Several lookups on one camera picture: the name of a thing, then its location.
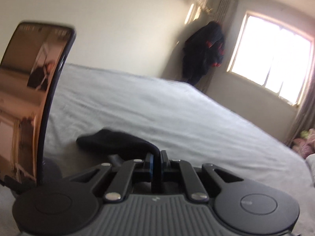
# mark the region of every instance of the white wall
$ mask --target white wall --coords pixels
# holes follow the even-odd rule
[[[253,122],[278,140],[284,141],[297,109],[261,86],[226,72],[247,10],[271,16],[313,36],[315,20],[271,0],[239,0],[234,21],[226,36],[225,58],[222,66],[215,71],[207,91],[207,95],[218,103]]]
[[[189,0],[0,0],[0,58],[21,20],[75,26],[67,62],[161,76]]]

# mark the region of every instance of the pillow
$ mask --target pillow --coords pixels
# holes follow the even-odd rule
[[[310,129],[308,131],[308,138],[306,139],[306,143],[309,144],[312,148],[314,148],[315,143],[315,129]]]
[[[296,138],[293,140],[294,146],[292,149],[299,154],[303,159],[307,156],[314,154],[313,149],[302,138]]]

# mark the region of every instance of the bed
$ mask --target bed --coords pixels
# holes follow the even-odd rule
[[[79,150],[81,134],[101,128],[141,137],[172,159],[211,162],[283,190],[300,204],[295,234],[315,234],[315,188],[305,161],[194,87],[175,81],[66,64],[54,96],[44,156],[68,176],[104,161]],[[18,233],[11,192],[0,186],[0,235]]]

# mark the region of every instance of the metal screw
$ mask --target metal screw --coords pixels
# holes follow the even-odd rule
[[[194,200],[205,200],[208,196],[204,193],[193,193],[191,198]]]
[[[107,193],[105,195],[105,198],[107,200],[112,200],[112,201],[115,201],[115,200],[119,200],[121,199],[121,195],[119,193]]]

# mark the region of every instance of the bright window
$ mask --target bright window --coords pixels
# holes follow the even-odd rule
[[[296,104],[307,79],[312,41],[281,24],[250,15],[246,20],[228,70]]]

